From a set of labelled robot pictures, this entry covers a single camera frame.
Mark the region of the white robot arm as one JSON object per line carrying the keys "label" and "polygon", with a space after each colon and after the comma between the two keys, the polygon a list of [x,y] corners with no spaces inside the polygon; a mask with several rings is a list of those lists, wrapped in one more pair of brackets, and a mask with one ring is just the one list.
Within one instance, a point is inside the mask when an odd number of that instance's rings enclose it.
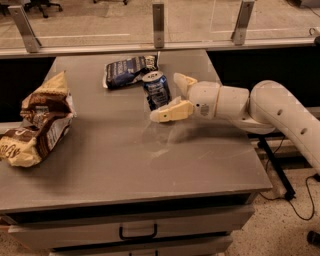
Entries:
{"label": "white robot arm", "polygon": [[264,80],[248,90],[197,81],[180,73],[174,75],[174,82],[181,95],[152,111],[152,121],[164,123],[194,115],[224,119],[254,134],[279,130],[320,173],[320,120],[283,85]]}

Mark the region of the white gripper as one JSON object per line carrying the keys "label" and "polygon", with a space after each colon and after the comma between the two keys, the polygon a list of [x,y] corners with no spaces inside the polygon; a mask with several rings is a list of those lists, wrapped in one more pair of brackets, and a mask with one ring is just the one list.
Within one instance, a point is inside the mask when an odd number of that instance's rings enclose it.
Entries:
{"label": "white gripper", "polygon": [[188,93],[188,100],[183,100],[181,97],[174,98],[167,105],[153,110],[150,114],[151,121],[164,123],[183,120],[192,115],[193,111],[194,115],[198,118],[214,118],[221,88],[219,83],[208,81],[197,83],[195,78],[181,73],[175,73],[173,80],[183,96],[187,96]]}

